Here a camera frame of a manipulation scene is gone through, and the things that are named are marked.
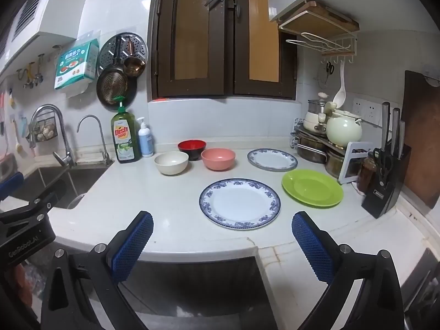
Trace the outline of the large blue floral plate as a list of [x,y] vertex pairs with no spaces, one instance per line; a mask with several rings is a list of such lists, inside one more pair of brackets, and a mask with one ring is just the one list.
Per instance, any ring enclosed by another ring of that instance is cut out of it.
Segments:
[[202,213],[227,229],[264,227],[279,215],[281,200],[276,191],[257,180],[229,178],[207,186],[199,196]]

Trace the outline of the red and black bowl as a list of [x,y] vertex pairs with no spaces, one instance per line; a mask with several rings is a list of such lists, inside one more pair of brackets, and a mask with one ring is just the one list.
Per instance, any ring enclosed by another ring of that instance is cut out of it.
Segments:
[[177,145],[180,152],[184,152],[189,156],[190,161],[199,160],[206,146],[207,143],[199,139],[185,140]]

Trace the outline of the paper towel pack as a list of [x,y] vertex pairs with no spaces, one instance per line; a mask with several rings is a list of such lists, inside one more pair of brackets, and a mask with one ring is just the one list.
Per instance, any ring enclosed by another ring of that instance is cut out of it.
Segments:
[[93,39],[61,54],[57,61],[54,90],[66,98],[85,92],[95,79],[98,53],[98,40]]

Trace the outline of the chili sauce glass jar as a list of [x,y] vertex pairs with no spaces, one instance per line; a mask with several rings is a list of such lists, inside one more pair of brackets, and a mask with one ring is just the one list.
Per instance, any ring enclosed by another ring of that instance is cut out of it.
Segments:
[[368,156],[362,162],[359,175],[356,181],[357,188],[360,192],[366,193],[371,181],[376,174],[377,166],[372,156]]

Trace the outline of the black knife block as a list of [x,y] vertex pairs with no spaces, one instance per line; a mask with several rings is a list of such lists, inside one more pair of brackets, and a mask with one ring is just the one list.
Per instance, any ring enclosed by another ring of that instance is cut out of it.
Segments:
[[405,122],[400,108],[382,103],[381,148],[372,151],[376,174],[368,187],[362,207],[378,219],[396,203],[403,187],[409,165],[411,147],[405,144]]

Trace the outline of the green dish soap bottle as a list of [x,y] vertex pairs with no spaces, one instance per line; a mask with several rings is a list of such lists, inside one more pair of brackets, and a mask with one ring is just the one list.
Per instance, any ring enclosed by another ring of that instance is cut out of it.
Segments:
[[118,105],[117,114],[111,119],[112,141],[115,155],[119,163],[134,163],[141,157],[137,141],[134,115],[126,110],[125,97],[113,99]]

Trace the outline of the wooden cutting board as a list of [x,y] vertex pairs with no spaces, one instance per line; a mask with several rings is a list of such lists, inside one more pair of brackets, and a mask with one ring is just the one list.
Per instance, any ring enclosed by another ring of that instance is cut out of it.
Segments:
[[425,76],[406,70],[404,142],[412,148],[405,186],[429,209],[439,200],[439,87]]

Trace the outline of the small blue floral plate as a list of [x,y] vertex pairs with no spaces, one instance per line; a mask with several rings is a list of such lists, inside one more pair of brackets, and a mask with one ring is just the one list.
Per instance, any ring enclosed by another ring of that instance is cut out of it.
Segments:
[[273,148],[254,149],[247,154],[247,160],[257,168],[274,172],[287,172],[298,166],[293,155]]

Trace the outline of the green plastic plate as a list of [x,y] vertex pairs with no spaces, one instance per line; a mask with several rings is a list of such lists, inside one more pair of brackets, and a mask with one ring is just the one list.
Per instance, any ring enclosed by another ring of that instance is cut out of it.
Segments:
[[281,185],[291,198],[315,208],[331,208],[344,197],[335,179],[316,170],[291,170],[283,175]]

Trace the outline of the small cream lidded pot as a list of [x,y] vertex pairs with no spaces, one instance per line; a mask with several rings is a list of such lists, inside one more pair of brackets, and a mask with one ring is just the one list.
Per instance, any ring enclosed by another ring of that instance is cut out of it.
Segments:
[[327,129],[327,115],[325,105],[328,95],[324,92],[318,93],[317,99],[308,100],[308,110],[304,118],[304,128],[311,133],[325,135]]

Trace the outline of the pink bowl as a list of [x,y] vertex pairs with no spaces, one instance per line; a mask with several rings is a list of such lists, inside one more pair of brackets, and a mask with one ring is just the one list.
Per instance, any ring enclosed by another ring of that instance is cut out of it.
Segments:
[[234,166],[236,154],[227,148],[209,148],[201,153],[203,164],[212,171],[225,171]]

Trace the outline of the cream white bowl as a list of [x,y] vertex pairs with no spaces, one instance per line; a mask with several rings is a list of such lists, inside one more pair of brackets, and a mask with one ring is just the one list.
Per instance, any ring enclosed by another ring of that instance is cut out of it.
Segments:
[[154,164],[160,173],[174,176],[182,173],[189,163],[189,156],[180,151],[170,151],[154,158]]

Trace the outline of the kitchen sink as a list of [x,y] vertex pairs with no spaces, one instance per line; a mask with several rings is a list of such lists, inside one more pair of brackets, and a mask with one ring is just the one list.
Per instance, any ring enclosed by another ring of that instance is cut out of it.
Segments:
[[7,212],[27,206],[38,196],[45,197],[50,192],[57,195],[54,207],[74,208],[108,170],[107,165],[84,164],[73,168],[50,166],[36,168],[24,175],[24,183],[9,197],[1,200],[1,211]]

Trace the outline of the steel pot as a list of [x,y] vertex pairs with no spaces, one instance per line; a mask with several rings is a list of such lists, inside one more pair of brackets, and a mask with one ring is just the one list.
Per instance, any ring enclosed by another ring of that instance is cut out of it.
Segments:
[[[325,165],[325,169],[329,175],[338,178],[342,170],[342,164],[344,158],[341,155],[334,153],[332,150],[328,150],[327,156],[328,158]],[[361,165],[362,165],[362,159],[351,160],[348,165],[346,176],[347,177],[356,176],[359,173]]]
[[307,161],[325,164],[328,159],[325,146],[308,136],[295,136],[294,145],[299,157]]

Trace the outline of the blue hand soap bottle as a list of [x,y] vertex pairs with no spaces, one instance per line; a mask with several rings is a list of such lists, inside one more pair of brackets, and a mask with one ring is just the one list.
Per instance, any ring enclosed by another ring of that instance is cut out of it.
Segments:
[[147,127],[144,117],[139,117],[137,121],[139,122],[140,126],[140,129],[138,131],[138,140],[141,155],[143,157],[151,157],[154,154],[152,132]]

